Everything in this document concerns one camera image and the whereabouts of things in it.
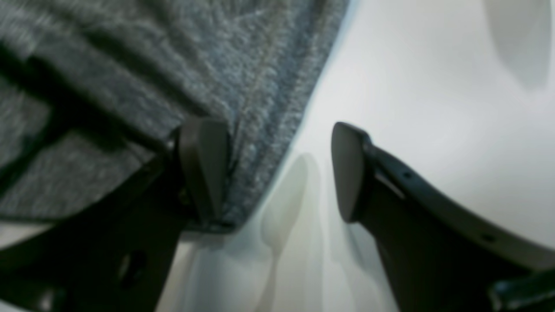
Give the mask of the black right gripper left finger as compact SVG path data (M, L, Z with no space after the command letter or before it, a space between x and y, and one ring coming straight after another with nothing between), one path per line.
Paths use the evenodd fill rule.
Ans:
M1 302L30 312L153 312L182 232L222 219L224 122L192 118L107 197L1 251Z

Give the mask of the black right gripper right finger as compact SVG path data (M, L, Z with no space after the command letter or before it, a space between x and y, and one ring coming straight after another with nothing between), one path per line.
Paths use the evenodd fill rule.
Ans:
M376 241L401 312L552 312L554 250L468 211L337 122L331 137L345 223Z

